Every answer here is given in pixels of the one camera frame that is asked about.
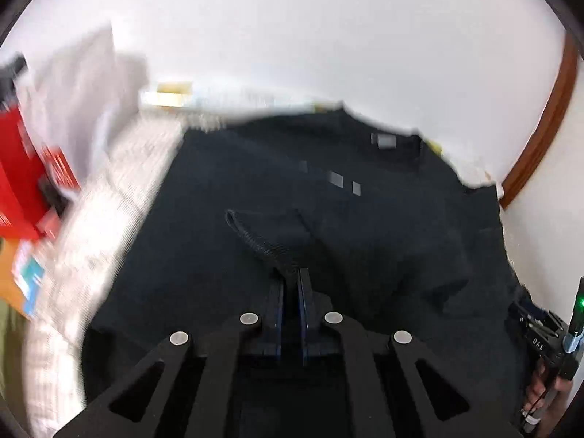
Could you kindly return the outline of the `person's right hand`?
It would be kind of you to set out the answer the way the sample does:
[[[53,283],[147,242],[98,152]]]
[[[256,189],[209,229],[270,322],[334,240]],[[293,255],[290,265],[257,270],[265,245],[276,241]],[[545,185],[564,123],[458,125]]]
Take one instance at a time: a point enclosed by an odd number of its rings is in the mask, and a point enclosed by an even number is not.
[[[549,397],[555,391],[556,396],[545,412],[545,418],[560,418],[566,411],[567,401],[572,391],[573,383],[566,379],[557,378],[552,385],[552,390],[547,392],[545,386],[545,379],[547,377],[548,367],[545,365],[545,361],[539,359],[534,373],[531,376],[531,382],[526,389],[523,409],[525,412],[530,412],[543,408],[545,398]]]

